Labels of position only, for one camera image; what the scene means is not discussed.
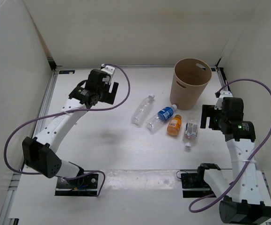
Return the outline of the clear bottle white label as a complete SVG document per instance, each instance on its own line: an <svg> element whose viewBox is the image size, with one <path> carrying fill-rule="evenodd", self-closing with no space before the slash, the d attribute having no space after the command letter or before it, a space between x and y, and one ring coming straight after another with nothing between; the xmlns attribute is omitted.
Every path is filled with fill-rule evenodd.
<svg viewBox="0 0 271 225"><path fill-rule="evenodd" d="M186 150L191 150L198 136L198 120L189 119L185 125L183 142Z"/></svg>

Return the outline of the brown round bin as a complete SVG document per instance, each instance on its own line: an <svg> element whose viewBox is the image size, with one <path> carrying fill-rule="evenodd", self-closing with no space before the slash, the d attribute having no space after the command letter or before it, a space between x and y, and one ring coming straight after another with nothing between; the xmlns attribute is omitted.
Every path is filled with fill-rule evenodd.
<svg viewBox="0 0 271 225"><path fill-rule="evenodd" d="M171 104L180 110L193 108L211 77L211 68L201 60L186 58L178 61L174 67L169 97Z"/></svg>

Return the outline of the orange plastic bottle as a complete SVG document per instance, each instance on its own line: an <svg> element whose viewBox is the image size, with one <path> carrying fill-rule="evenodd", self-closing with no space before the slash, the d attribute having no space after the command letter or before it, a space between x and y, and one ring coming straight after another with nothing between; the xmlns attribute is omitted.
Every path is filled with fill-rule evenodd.
<svg viewBox="0 0 271 225"><path fill-rule="evenodd" d="M182 117L181 117L181 115L177 114L168 123L167 134L169 136L173 136L173 137L178 136L180 128L181 128L181 125L182 125Z"/></svg>

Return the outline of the blue label plastic bottle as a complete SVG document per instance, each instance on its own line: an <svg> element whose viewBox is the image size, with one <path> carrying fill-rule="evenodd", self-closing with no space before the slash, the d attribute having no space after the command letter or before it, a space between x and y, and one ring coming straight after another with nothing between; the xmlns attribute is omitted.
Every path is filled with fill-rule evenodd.
<svg viewBox="0 0 271 225"><path fill-rule="evenodd" d="M157 132L165 124L165 122L173 116L176 109L177 105L162 108L146 122L146 128L152 134Z"/></svg>

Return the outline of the clear plastic bottle white cap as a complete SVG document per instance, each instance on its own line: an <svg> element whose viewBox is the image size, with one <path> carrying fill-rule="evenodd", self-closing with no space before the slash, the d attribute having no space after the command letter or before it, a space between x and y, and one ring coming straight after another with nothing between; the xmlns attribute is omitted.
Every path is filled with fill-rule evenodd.
<svg viewBox="0 0 271 225"><path fill-rule="evenodd" d="M140 127L144 123L150 111L152 110L154 98L155 95L152 94L142 100L142 102L131 117L132 124Z"/></svg>

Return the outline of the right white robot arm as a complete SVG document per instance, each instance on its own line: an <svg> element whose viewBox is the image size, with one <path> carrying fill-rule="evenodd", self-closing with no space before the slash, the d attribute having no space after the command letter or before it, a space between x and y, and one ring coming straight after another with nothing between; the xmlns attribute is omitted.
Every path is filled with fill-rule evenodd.
<svg viewBox="0 0 271 225"><path fill-rule="evenodd" d="M220 219L225 224L260 225L271 218L271 206L264 203L257 181L255 159L255 129L243 119L244 104L241 98L223 97L217 105L203 105L201 128L219 130L225 136L231 157L233 181L225 181L215 164L202 164L196 175L200 187L210 186L219 203Z"/></svg>

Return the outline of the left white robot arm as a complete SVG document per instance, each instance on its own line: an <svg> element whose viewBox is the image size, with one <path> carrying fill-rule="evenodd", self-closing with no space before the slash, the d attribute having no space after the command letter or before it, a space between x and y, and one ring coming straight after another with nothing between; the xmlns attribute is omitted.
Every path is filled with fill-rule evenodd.
<svg viewBox="0 0 271 225"><path fill-rule="evenodd" d="M47 178L61 177L75 188L84 182L82 167L57 156L57 150L77 121L98 102L112 105L118 83L112 83L115 68L103 64L100 69L90 71L88 78L79 82L69 94L61 111L35 137L26 137L22 142L24 163Z"/></svg>

